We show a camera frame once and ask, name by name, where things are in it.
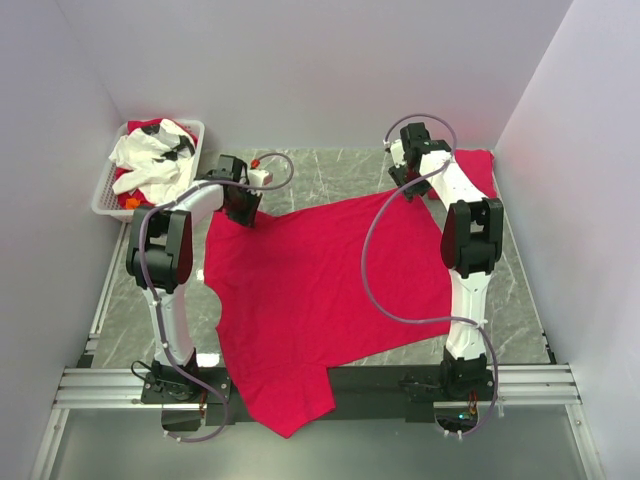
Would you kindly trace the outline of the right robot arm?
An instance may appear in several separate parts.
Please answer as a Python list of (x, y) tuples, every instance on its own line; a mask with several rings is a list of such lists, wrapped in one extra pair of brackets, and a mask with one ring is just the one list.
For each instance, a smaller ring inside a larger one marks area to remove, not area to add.
[(482, 324), (502, 255), (504, 207), (472, 183), (454, 148), (432, 138), (422, 122), (402, 127), (385, 149), (393, 159), (389, 174), (407, 200), (433, 191), (447, 210), (440, 254), (451, 278), (452, 320), (437, 388), (447, 400), (467, 399), (493, 385)]

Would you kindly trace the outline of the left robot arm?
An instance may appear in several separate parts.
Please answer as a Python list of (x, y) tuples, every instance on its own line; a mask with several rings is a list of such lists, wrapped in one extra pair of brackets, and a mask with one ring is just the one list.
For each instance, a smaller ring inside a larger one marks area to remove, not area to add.
[(153, 362), (146, 382), (176, 401), (193, 399), (200, 388), (196, 348), (185, 306), (186, 284), (193, 269), (193, 227), (221, 211), (246, 227), (255, 224), (262, 195), (273, 175), (256, 158), (247, 163), (231, 155), (197, 178), (176, 199), (134, 210), (126, 253), (127, 273), (142, 289), (154, 334)]

